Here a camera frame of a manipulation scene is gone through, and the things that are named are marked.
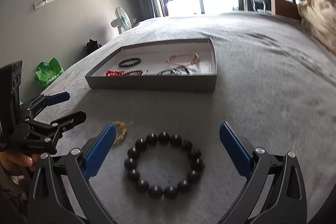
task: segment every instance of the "bed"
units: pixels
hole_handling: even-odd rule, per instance
[[[120,46],[204,37],[212,39],[217,55],[213,93],[93,90],[85,80],[91,68]],[[336,183],[336,59],[299,21],[246,12],[146,20],[71,66],[44,94],[63,91],[71,99],[46,108],[37,120],[50,122],[78,110],[86,112],[87,120],[60,139],[58,155],[82,147],[110,122],[133,121],[125,140],[110,150],[90,180],[119,224],[217,223],[245,183],[219,140],[224,121],[269,153],[296,153],[308,220]],[[138,138],[161,131],[190,139],[205,162],[199,184],[173,201],[137,193],[123,166]],[[152,149],[141,157],[138,170],[152,184],[174,185],[185,176],[188,161],[171,149]],[[68,181],[64,183],[81,215]],[[265,197],[266,191],[254,214]]]

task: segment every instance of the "gray wall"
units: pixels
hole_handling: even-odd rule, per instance
[[[110,25],[115,7],[141,20],[138,0],[56,0],[34,10],[36,1],[0,0],[0,67],[23,60],[21,101],[43,90],[33,80],[40,62],[56,57],[67,69],[85,56],[90,38],[105,44],[119,35]]]

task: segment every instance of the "blue gripper pad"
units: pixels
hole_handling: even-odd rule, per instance
[[[53,106],[65,101],[68,101],[70,99],[70,93],[69,92],[62,92],[55,95],[51,95],[45,98],[44,103],[47,106]]]
[[[249,179],[252,175],[253,161],[226,123],[220,126],[219,138],[239,175]]]
[[[116,139],[116,134],[116,127],[111,123],[100,135],[98,141],[84,159],[83,176],[87,181],[97,175]]]

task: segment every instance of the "black bag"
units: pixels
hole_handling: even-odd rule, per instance
[[[90,53],[94,52],[100,47],[101,47],[101,44],[98,44],[98,41],[94,41],[90,39],[90,41],[86,43],[86,53],[89,55]]]

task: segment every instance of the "black cord bracelet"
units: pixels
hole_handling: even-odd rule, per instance
[[[135,61],[135,62],[124,65],[124,63],[130,62],[130,61]],[[119,66],[120,68],[129,68],[129,67],[134,67],[134,66],[136,66],[136,65],[138,65],[138,64],[140,64],[140,63],[141,63],[141,59],[138,58],[138,57],[135,57],[135,58],[129,58],[129,59],[125,59],[125,60],[121,61],[121,62],[118,64],[118,66]]]
[[[188,151],[188,158],[192,161],[191,171],[187,173],[186,179],[181,180],[177,186],[167,186],[164,190],[160,186],[150,186],[149,183],[140,177],[137,171],[136,160],[140,157],[140,151],[145,151],[147,145],[155,146],[159,142],[162,145],[168,144],[173,147],[181,147],[182,150]],[[151,198],[161,198],[164,195],[166,198],[174,199],[179,193],[190,191],[191,184],[196,183],[201,178],[201,172],[204,169],[204,163],[201,159],[200,150],[193,148],[193,144],[188,140],[182,140],[177,134],[172,137],[166,132],[161,132],[157,137],[154,133],[149,134],[146,139],[138,139],[135,142],[135,147],[127,151],[128,159],[125,160],[124,166],[128,170],[127,178],[135,183],[135,189],[138,192],[147,192]]]

